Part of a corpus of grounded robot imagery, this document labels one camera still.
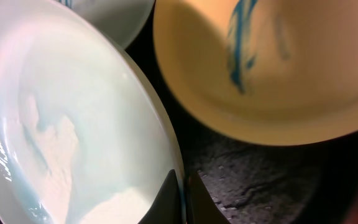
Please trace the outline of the yellow plate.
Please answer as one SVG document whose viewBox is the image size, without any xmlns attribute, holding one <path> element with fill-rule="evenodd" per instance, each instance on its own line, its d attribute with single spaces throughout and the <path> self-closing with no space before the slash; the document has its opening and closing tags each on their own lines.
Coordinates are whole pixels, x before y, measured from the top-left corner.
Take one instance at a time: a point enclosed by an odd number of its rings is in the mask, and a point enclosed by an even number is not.
<svg viewBox="0 0 358 224">
<path fill-rule="evenodd" d="M 358 0 L 158 0 L 163 78 L 234 139 L 310 144 L 358 131 Z"/>
</svg>

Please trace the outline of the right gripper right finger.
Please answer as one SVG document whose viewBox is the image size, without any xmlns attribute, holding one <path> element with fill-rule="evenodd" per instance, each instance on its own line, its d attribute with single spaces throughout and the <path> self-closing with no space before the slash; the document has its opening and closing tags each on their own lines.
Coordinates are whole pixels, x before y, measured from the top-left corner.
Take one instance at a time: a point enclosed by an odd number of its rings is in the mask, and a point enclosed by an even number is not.
<svg viewBox="0 0 358 224">
<path fill-rule="evenodd" d="M 197 172 L 190 172 L 186 178 L 187 224 L 230 224 L 209 195 Z"/>
</svg>

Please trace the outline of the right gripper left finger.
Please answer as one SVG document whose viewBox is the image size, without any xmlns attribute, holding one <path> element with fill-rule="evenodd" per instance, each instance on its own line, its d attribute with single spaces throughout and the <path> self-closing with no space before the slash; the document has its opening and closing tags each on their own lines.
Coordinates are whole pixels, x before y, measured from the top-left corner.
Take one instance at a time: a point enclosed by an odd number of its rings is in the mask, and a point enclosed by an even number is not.
<svg viewBox="0 0 358 224">
<path fill-rule="evenodd" d="M 173 169 L 167 174 L 152 206 L 139 224 L 182 224 L 181 195 Z"/>
</svg>

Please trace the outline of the mint plate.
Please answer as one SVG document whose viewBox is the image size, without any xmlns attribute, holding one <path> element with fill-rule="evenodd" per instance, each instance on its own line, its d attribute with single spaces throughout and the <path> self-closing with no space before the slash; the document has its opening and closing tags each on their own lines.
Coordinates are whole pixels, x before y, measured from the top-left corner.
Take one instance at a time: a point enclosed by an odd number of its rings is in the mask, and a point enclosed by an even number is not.
<svg viewBox="0 0 358 224">
<path fill-rule="evenodd" d="M 0 1 L 0 222 L 139 223 L 183 163 L 113 40 L 55 1 Z"/>
<path fill-rule="evenodd" d="M 57 0 L 126 49 L 139 35 L 154 0 Z"/>
</svg>

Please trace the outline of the round black tray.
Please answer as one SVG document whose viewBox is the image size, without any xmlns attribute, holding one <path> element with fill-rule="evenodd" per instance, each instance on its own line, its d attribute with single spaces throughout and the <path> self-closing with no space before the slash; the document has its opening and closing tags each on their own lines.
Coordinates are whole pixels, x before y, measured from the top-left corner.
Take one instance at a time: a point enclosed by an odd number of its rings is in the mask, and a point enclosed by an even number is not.
<svg viewBox="0 0 358 224">
<path fill-rule="evenodd" d="M 223 136 L 168 90 L 155 59 L 153 17 L 127 49 L 158 93 L 186 172 L 201 177 L 231 223 L 358 223 L 358 132 L 304 146 L 269 147 Z"/>
</svg>

